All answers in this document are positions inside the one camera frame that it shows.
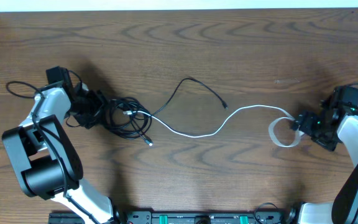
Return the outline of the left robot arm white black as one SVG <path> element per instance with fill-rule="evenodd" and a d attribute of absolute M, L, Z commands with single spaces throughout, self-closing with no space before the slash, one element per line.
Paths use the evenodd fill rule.
<path fill-rule="evenodd" d="M 2 134 L 2 143 L 26 196 L 61 203 L 85 223 L 119 223 L 112 200 L 83 177 L 79 155 L 63 129 L 69 117 L 92 128 L 107 104 L 100 91 L 83 82 L 74 85 L 72 73 L 63 67 L 48 69 L 48 83 L 35 89 L 29 115 Z"/>

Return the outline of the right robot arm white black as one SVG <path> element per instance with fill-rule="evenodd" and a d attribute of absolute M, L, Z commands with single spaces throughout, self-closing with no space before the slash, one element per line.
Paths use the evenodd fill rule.
<path fill-rule="evenodd" d="M 358 223 L 358 84 L 337 86 L 321 102 L 321 111 L 304 111 L 292 130 L 333 152 L 341 143 L 354 166 L 333 202 L 302 202 L 291 209 L 287 223 Z"/>

